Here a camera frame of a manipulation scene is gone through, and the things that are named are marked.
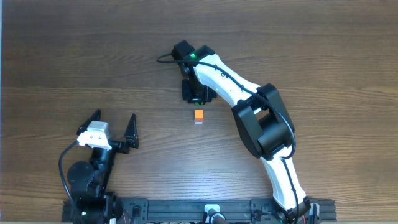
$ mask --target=orange block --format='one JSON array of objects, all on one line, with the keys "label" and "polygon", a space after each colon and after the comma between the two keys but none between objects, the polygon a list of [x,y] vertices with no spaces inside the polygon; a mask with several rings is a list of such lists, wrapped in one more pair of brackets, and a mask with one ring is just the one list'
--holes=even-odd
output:
[{"label": "orange block", "polygon": [[203,124],[204,120],[203,110],[195,110],[195,124]]}]

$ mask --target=black cable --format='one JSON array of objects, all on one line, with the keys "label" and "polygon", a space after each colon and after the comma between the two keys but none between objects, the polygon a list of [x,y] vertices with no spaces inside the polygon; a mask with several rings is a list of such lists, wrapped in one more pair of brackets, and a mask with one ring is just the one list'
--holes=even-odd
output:
[{"label": "black cable", "polygon": [[281,158],[281,161],[282,161],[282,163],[285,166],[287,177],[289,178],[290,185],[292,186],[294,199],[296,199],[296,217],[294,218],[294,224],[297,224],[297,221],[299,220],[299,211],[300,211],[300,209],[299,209],[299,198],[297,197],[297,192],[296,192],[296,189],[294,188],[292,176],[290,176],[289,168],[287,168],[286,161],[284,159],[282,159],[282,158]]},{"label": "black cable", "polygon": [[60,160],[58,161],[58,167],[59,167],[59,169],[60,169],[60,175],[61,175],[62,184],[63,184],[63,187],[65,188],[65,191],[67,192],[70,205],[71,205],[72,208],[75,210],[76,216],[79,218],[80,224],[85,224],[83,218],[80,216],[81,213],[79,212],[79,209],[78,209],[78,207],[77,207],[75,201],[72,199],[72,196],[70,195],[69,188],[68,188],[68,185],[67,185],[67,181],[65,180],[65,176],[63,175],[63,169],[62,169],[62,159],[63,159],[63,157],[65,156],[65,154],[66,154],[71,148],[73,148],[73,147],[77,144],[77,142],[78,142],[77,140],[74,141],[72,144],[70,144],[70,145],[62,152],[62,154],[61,154],[61,156],[60,156]]},{"label": "black cable", "polygon": [[221,72],[221,74],[225,75],[226,78],[230,78],[238,87],[240,87],[240,89],[242,89],[246,93],[249,93],[252,96],[256,97],[257,99],[261,100],[265,105],[267,105],[270,109],[272,109],[275,113],[277,113],[280,118],[282,118],[284,123],[287,125],[287,127],[289,129],[289,132],[290,132],[290,135],[292,137],[292,150],[291,150],[290,154],[288,156],[284,156],[284,157],[281,157],[281,158],[282,159],[290,159],[291,157],[293,157],[294,152],[296,150],[296,139],[295,139],[295,136],[294,136],[293,129],[292,129],[292,127],[290,127],[290,125],[287,122],[285,116],[283,116],[283,114],[274,105],[272,105],[268,100],[266,100],[264,97],[260,96],[259,94],[254,93],[254,92],[248,90],[247,88],[245,88],[234,77],[232,77],[228,72],[226,72],[222,68],[218,67],[217,65],[212,65],[210,63],[199,62],[199,61],[195,61],[195,60],[161,60],[162,58],[167,57],[167,56],[171,56],[171,54],[165,54],[165,55],[160,56],[159,58],[157,58],[156,62],[159,62],[159,63],[177,63],[177,64],[189,63],[189,64],[194,64],[194,65],[206,65],[206,66],[209,66],[211,68],[219,70]]}]

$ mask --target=wooden table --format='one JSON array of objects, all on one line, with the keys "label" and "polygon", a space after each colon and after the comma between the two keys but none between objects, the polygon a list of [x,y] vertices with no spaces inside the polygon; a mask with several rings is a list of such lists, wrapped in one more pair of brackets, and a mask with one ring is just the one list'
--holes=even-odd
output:
[{"label": "wooden table", "polygon": [[[1,220],[59,221],[60,153],[97,108],[121,138],[137,114],[139,149],[117,155],[109,189],[148,199],[271,197],[230,106],[181,97],[177,65],[155,63],[186,39],[247,80],[274,84],[294,122],[307,195],[338,219],[396,220],[398,2],[5,0]],[[64,162],[86,161],[76,147]]]}]

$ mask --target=wood grain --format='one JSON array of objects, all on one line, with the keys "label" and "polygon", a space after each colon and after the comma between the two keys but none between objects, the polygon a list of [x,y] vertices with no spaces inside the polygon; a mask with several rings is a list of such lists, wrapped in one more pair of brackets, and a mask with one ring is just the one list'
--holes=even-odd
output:
[{"label": "wood grain", "polygon": [[[396,220],[397,12],[389,0],[4,0],[0,219],[60,220],[58,157],[97,108],[116,138],[137,114],[140,148],[117,156],[109,183],[119,195],[271,197],[229,105],[206,104],[194,126],[178,67],[154,62],[186,39],[280,90],[307,195],[335,200],[340,221]],[[72,150],[65,170],[89,156]]]}]

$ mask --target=wooden surface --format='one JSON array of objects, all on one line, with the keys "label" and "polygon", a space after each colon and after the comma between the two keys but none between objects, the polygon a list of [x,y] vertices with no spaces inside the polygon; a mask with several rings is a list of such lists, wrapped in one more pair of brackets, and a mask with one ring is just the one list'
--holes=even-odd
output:
[{"label": "wooden surface", "polygon": [[[397,220],[398,2],[5,0],[1,220],[59,221],[60,153],[97,108],[116,138],[137,114],[140,148],[118,155],[109,189],[148,199],[271,197],[260,160],[221,98],[182,101],[182,39],[215,49],[247,80],[280,91],[295,168],[340,221]],[[87,160],[74,148],[65,170]]]}]

